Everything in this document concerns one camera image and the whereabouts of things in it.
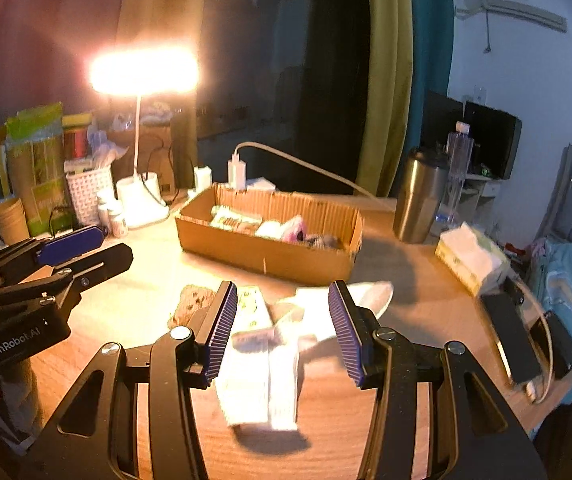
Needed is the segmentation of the yellow green curtain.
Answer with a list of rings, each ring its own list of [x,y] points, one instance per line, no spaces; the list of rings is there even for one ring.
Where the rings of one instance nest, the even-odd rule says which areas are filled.
[[[366,118],[356,182],[391,191],[402,157],[413,77],[412,0],[370,0]]]

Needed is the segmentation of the yellow tissue box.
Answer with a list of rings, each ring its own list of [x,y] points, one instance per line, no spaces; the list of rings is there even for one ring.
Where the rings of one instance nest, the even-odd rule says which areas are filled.
[[[498,288],[510,270],[502,249],[466,222],[440,234],[435,254],[474,297]]]

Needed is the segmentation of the white charger plug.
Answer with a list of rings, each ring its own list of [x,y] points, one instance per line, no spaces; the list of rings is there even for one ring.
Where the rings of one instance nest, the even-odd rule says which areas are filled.
[[[228,161],[228,185],[236,191],[246,188],[246,162],[234,153]]]

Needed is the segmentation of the green snack bag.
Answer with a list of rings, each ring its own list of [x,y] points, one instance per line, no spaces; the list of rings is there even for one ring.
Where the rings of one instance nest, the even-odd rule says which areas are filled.
[[[5,122],[10,187],[24,205],[31,236],[70,226],[62,150],[62,103],[21,110]]]

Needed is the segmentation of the grey knitted glove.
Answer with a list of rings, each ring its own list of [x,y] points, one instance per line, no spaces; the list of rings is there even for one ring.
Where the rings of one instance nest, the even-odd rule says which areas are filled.
[[[315,249],[333,249],[333,250],[343,250],[344,244],[342,241],[333,235],[325,234],[325,235],[308,235],[306,237],[306,244],[309,247]]]

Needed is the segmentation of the brown plush bear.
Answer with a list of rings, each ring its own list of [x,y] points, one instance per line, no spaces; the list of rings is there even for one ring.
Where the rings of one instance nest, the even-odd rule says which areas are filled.
[[[169,330],[187,325],[196,312],[208,308],[216,293],[208,287],[189,284],[180,292],[178,305],[167,322]]]

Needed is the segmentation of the bubble wrap piece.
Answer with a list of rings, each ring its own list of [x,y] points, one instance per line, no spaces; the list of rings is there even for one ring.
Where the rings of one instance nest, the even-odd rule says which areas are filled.
[[[256,214],[246,214],[222,205],[213,206],[211,214],[210,226],[247,235],[254,235],[263,223],[263,219]]]

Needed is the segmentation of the brown paper cup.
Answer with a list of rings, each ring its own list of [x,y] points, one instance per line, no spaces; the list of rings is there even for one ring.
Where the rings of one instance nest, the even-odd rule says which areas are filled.
[[[18,197],[0,202],[0,235],[6,245],[13,245],[30,237],[24,204]]]

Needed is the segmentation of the small white adapter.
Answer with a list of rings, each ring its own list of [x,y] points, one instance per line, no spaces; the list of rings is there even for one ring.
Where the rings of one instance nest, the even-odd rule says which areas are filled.
[[[201,193],[212,185],[212,170],[209,166],[194,168],[195,191]]]

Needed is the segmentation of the pink plush toy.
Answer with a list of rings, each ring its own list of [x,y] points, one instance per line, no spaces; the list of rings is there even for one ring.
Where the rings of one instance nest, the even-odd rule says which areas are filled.
[[[307,225],[300,214],[292,217],[280,226],[280,240],[286,243],[304,242],[307,237]]]

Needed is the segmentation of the white towel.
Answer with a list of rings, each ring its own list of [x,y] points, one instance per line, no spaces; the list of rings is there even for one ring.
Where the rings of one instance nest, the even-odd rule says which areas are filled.
[[[235,333],[216,378],[226,424],[234,428],[296,431],[299,340],[278,330]]]

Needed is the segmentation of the cartoon tissue pack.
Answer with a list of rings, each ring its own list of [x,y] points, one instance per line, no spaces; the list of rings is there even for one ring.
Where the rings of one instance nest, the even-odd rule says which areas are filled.
[[[256,286],[237,289],[237,310],[232,334],[244,334],[273,327],[261,290]]]

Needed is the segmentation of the white sock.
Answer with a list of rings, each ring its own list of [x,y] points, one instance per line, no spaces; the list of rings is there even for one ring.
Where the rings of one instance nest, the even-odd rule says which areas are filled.
[[[351,321],[348,310],[361,307],[373,312],[378,320],[386,312],[394,293],[390,281],[361,282],[339,287],[300,287],[295,295],[280,300],[286,309],[275,323],[278,344],[294,344],[306,352],[336,337],[336,326]]]

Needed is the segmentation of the red tin can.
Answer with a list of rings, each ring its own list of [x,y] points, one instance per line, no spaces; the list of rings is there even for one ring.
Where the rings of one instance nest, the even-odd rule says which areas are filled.
[[[62,132],[62,149],[64,159],[73,160],[88,156],[88,128],[67,128]]]

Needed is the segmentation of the black power bank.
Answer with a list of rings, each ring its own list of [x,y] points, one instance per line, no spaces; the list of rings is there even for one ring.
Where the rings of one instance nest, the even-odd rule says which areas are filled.
[[[556,379],[562,379],[572,371],[572,337],[559,316],[552,310],[544,313],[552,338],[553,373]],[[548,358],[548,336],[541,320],[537,320],[530,328],[533,342]]]

